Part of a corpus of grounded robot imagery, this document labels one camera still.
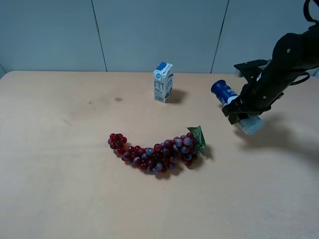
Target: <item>milk carton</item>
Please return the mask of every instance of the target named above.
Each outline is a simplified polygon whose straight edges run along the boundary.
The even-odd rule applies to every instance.
[[[172,91],[173,65],[162,62],[153,72],[154,100],[165,103]]]

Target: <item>small carton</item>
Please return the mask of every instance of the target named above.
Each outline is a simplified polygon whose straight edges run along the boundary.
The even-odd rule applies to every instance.
[[[154,100],[165,103],[172,91],[173,65],[162,62],[153,72]]]

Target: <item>blue can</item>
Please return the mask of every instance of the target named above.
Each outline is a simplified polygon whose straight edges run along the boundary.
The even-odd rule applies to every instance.
[[[216,95],[218,100],[224,105],[228,105],[238,95],[230,88],[224,80],[219,80],[211,87],[212,93]],[[264,122],[259,116],[248,115],[247,119],[242,119],[237,123],[246,134],[255,134],[263,128]]]

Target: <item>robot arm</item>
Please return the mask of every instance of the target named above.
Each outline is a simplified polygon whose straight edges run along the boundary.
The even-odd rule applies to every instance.
[[[238,98],[222,111],[231,124],[270,110],[283,91],[309,69],[319,67],[319,25],[303,34],[288,33],[273,50],[272,60],[256,60],[235,65],[247,80]]]

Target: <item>grape leaf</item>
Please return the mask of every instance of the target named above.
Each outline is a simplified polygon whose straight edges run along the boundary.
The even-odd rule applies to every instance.
[[[197,138],[197,140],[198,140],[198,143],[195,145],[197,150],[201,153],[204,153],[204,149],[206,147],[206,142],[205,142],[205,138],[204,138],[203,132],[201,130],[201,127],[200,126],[188,127],[187,129],[189,130],[189,132],[194,134],[194,137]]]

